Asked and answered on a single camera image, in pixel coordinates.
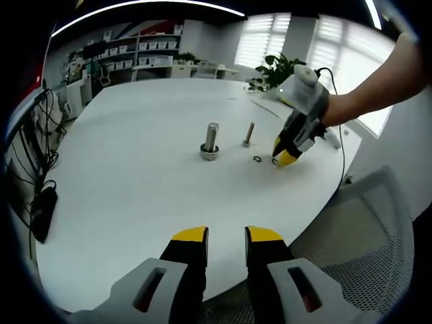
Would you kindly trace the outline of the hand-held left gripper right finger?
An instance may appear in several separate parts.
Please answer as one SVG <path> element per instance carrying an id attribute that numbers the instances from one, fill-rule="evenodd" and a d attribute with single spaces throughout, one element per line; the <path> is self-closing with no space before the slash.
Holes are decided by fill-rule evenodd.
<path id="1" fill-rule="evenodd" d="M 293 259 L 272 229 L 245 228 L 247 284 L 258 323 L 374 323 L 341 285 L 306 259 Z"/>

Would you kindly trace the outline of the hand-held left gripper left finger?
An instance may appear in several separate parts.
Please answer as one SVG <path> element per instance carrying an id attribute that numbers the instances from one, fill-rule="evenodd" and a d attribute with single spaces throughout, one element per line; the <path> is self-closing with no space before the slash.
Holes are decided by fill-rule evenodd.
<path id="1" fill-rule="evenodd" d="M 68 323 L 198 323 L 206 288 L 209 229 L 175 234 L 159 258 L 117 280 L 106 301 L 71 314 Z"/>

